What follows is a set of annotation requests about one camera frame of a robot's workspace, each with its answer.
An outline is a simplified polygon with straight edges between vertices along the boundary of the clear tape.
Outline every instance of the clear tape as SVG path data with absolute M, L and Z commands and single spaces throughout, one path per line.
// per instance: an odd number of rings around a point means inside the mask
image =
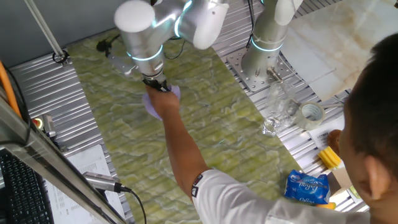
M 296 112 L 295 123 L 298 127 L 310 131 L 319 126 L 326 118 L 325 110 L 321 105 L 314 102 L 306 102 L 300 105 Z

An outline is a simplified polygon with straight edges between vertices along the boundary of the white marble slab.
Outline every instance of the white marble slab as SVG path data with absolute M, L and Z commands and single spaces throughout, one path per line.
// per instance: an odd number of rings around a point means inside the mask
M 395 0 L 345 0 L 293 20 L 282 53 L 320 97 L 352 88 L 370 49 L 398 32 Z

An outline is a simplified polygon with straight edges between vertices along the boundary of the white paper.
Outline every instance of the white paper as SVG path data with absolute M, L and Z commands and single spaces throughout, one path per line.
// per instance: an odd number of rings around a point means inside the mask
M 111 175 L 104 152 L 100 145 L 79 152 L 70 156 L 69 161 L 81 172 L 94 172 L 97 174 Z M 54 187 L 47 181 L 47 189 L 49 191 L 49 199 L 56 224 L 94 224 L 97 223 L 97 218 L 90 212 L 87 212 L 74 200 L 66 196 L 58 188 Z M 124 211 L 120 202 L 118 193 L 105 192 L 106 198 L 112 207 L 124 218 Z
M 349 196 L 351 196 L 351 198 L 353 199 L 355 204 L 363 202 L 363 200 L 361 198 L 357 198 L 355 196 L 355 194 L 350 189 L 348 189 L 347 192 L 348 192 Z
M 328 134 L 335 129 L 343 130 L 344 125 L 344 116 L 340 116 L 339 118 L 327 122 L 326 124 L 323 124 L 319 128 L 309 131 L 308 133 L 315 142 L 315 145 L 320 150 L 324 150 L 326 147 L 328 147 Z

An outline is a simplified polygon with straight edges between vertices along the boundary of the ear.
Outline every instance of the ear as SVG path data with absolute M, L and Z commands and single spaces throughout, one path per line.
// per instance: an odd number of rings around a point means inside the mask
M 365 157 L 365 168 L 369 175 L 369 187 L 373 200 L 379 200 L 391 185 L 391 176 L 387 167 L 373 156 Z

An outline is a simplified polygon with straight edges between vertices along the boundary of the yellow object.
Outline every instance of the yellow object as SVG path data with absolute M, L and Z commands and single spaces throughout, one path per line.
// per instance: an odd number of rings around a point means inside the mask
M 356 198 L 358 198 L 358 199 L 361 198 L 361 196 L 359 196 L 359 193 L 356 191 L 356 189 L 354 188 L 354 186 L 349 187 L 349 190 L 353 193 L 353 195 L 354 195 Z
M 332 209 L 332 210 L 336 209 L 336 203 L 335 202 L 330 202 L 329 204 L 326 204 L 326 205 L 316 204 L 315 206 L 318 207 L 318 208 L 328 208 L 328 209 Z
M 341 163 L 340 157 L 338 157 L 334 150 L 332 150 L 329 146 L 319 152 L 318 156 L 321 158 L 321 160 L 328 169 L 333 169 Z

